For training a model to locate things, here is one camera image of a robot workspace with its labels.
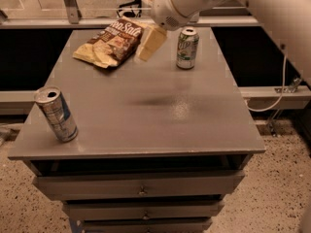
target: drawer knob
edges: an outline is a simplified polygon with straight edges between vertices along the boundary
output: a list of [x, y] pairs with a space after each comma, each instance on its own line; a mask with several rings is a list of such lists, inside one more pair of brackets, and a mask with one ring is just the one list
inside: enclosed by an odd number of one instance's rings
[[148, 213], [145, 212], [145, 214], [143, 216], [143, 220], [149, 220], [149, 219], [150, 219], [150, 217], [148, 216]]
[[148, 193], [147, 191], [145, 190], [145, 187], [142, 185], [140, 186], [140, 191], [138, 192], [138, 195], [139, 196], [146, 196]]

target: silver can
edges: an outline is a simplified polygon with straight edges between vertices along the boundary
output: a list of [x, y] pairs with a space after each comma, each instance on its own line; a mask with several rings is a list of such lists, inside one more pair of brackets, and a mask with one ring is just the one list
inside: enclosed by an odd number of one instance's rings
[[77, 136], [77, 125], [58, 87], [46, 86], [38, 89], [35, 92], [35, 102], [58, 140], [69, 142]]
[[182, 69], [190, 69], [195, 64], [199, 36], [193, 27], [184, 27], [178, 38], [176, 64]]

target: white cable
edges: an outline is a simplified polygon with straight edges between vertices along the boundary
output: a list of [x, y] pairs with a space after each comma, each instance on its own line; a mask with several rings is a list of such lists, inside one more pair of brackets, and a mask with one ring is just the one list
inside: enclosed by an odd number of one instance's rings
[[284, 87], [285, 87], [285, 73], [286, 73], [286, 61], [287, 61], [287, 57], [284, 56], [284, 62], [283, 62], [283, 75], [282, 75], [282, 88], [281, 88], [281, 94], [280, 94], [280, 97], [278, 98], [277, 101], [275, 101], [275, 103], [271, 106], [269, 106], [268, 108], [265, 108], [265, 109], [252, 109], [250, 107], [248, 107], [248, 109], [251, 111], [251, 112], [256, 112], [256, 113], [262, 113], [262, 112], [266, 112], [268, 110], [271, 110], [273, 109], [282, 99], [283, 97], [283, 91], [284, 91]]

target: gray table surface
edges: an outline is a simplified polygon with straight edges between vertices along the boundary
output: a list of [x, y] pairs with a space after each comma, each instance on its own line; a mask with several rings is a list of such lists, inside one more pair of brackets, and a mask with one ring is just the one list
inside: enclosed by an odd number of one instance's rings
[[34, 106], [10, 159], [82, 159], [265, 150], [210, 28], [197, 28], [195, 67], [176, 67], [180, 30], [148, 61], [133, 56], [115, 70], [74, 59], [100, 30], [73, 31], [47, 84], [62, 90], [79, 135], [58, 142]]

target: terrazzo floor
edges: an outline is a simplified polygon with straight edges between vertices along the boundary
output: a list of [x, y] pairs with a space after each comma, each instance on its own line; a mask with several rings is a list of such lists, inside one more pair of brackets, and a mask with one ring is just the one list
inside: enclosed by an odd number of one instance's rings
[[[245, 179], [225, 197], [205, 233], [298, 232], [311, 197], [310, 147], [294, 119], [284, 117], [276, 125], [279, 137], [259, 126], [266, 152], [251, 159]], [[0, 232], [71, 232], [60, 202], [32, 186], [34, 175], [22, 162], [7, 158], [15, 137], [0, 147]]]

